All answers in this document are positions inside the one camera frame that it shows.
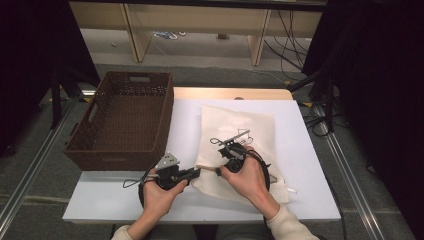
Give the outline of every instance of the beige sleeve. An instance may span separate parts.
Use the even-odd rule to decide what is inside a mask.
[[[284,204],[280,204],[277,215],[267,221],[267,225],[276,240],[318,240]]]
[[[120,227],[118,230],[116,230],[112,240],[134,240],[130,237],[130,235],[128,235],[128,232],[127,232],[128,228],[129,228],[129,225]]]

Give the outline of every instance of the brown wicker basket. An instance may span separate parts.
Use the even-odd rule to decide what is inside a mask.
[[[165,154],[173,103],[169,73],[108,72],[65,154],[83,171],[145,171]]]

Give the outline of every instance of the white paper bag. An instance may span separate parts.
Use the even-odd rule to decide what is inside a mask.
[[[258,152],[267,164],[271,177],[270,193],[279,203],[289,202],[288,191],[284,178],[278,169],[275,158],[275,130],[274,116],[236,112],[229,109],[202,106],[201,113],[201,136],[196,165],[217,168],[228,162],[218,152],[223,146],[212,144],[211,139],[217,138],[225,141],[246,130],[248,135],[237,139],[237,142],[246,141]],[[250,202],[240,196],[222,177],[218,177],[214,171],[201,170],[200,177],[192,181],[193,187],[210,196],[233,200],[241,203]]]

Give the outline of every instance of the hand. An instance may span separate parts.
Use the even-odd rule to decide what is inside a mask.
[[[247,151],[254,150],[250,146],[244,148]],[[222,177],[238,194],[247,198],[266,219],[269,220],[278,213],[280,205],[268,192],[262,166],[256,159],[246,154],[243,167],[238,173],[230,172],[225,166],[221,166],[220,169]]]
[[[128,229],[128,235],[132,239],[143,239],[147,233],[157,224],[159,219],[169,212],[172,203],[178,194],[183,192],[187,186],[187,180],[183,180],[170,190],[163,190],[155,181],[148,181],[144,184],[144,210],[140,218]]]

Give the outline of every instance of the gray floor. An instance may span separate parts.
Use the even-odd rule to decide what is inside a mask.
[[[228,40],[216,39],[212,34],[187,34],[177,40],[153,38],[142,63],[135,63],[122,31],[83,30],[93,61],[103,76],[109,70],[172,71],[178,86],[243,86],[284,88],[289,79],[281,68],[294,78],[304,77],[287,63],[281,64],[267,47],[264,48],[260,66],[251,65],[247,40],[243,36],[230,36]],[[307,47],[309,39],[298,39]],[[279,46],[273,38],[267,41]],[[294,98],[308,101],[310,86],[297,91]],[[3,207],[49,132],[51,103],[48,96],[42,101],[42,110],[34,114],[21,137],[15,142],[16,154],[0,160],[0,204]],[[108,239],[112,225],[76,225],[62,220],[67,201],[81,171],[63,154],[71,131],[85,112],[87,103],[79,102],[72,110],[50,156],[32,185],[24,204],[19,209],[4,239]],[[309,108],[300,107],[303,115]],[[370,204],[387,239],[414,239],[378,176],[365,169],[367,156],[343,118],[335,119],[335,136],[348,160],[355,177]],[[358,209],[343,180],[326,137],[310,136],[345,220],[347,239],[370,239]],[[306,222],[313,233],[327,239],[343,239],[343,225],[336,222]]]

